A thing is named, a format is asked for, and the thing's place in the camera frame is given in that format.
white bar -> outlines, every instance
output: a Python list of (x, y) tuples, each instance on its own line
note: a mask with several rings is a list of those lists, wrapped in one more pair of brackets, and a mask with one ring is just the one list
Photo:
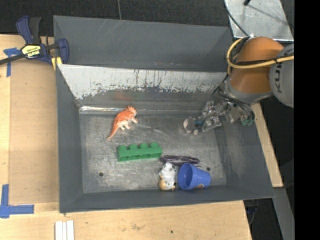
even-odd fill
[(62, 222), (62, 240), (68, 240), (67, 238), (67, 223)]
[(63, 240), (62, 221), (56, 221), (54, 224), (54, 240)]
[(66, 239), (67, 240), (75, 240), (75, 229), (74, 229), (74, 221), (68, 220), (66, 222)]

white toy figure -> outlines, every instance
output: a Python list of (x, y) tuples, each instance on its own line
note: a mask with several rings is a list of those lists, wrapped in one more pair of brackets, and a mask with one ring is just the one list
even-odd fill
[(159, 188), (162, 190), (174, 190), (176, 188), (177, 168), (169, 162), (166, 162), (159, 172)]

gray bin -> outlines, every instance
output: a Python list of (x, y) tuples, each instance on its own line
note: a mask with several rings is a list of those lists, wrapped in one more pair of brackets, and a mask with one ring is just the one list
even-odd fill
[[(68, 64), (56, 69), (60, 212), (191, 205), (274, 196), (255, 124), (188, 134), (226, 75), (227, 27), (54, 17)], [(108, 137), (115, 115), (137, 109), (138, 123)], [(204, 189), (162, 191), (156, 158), (117, 161), (117, 146), (158, 142), (163, 155), (200, 159)]]

blue tape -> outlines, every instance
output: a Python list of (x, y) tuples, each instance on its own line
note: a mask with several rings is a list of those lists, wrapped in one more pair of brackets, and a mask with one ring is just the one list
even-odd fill
[(9, 184), (2, 186), (0, 218), (8, 219), (10, 215), (16, 214), (34, 214), (34, 204), (9, 205)]
[[(12, 55), (19, 55), (21, 54), (21, 51), (19, 49), (15, 48), (9, 48), (9, 49), (4, 49), (3, 52), (5, 53), (5, 55), (9, 57), (11, 57)], [(11, 76), (11, 62), (7, 63), (6, 66), (6, 77), (10, 77)]]

black floor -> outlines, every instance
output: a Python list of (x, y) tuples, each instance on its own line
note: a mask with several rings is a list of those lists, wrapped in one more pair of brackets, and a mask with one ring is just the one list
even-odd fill
[[(294, 37), (295, 0), (281, 3)], [(16, 33), (16, 21), (24, 15), (42, 17), (42, 36), (54, 35), (53, 15), (229, 26), (223, 0), (0, 0), (0, 33)], [(261, 105), (294, 212), (294, 109), (276, 99)], [(271, 199), (245, 204), (254, 240), (282, 239)]]

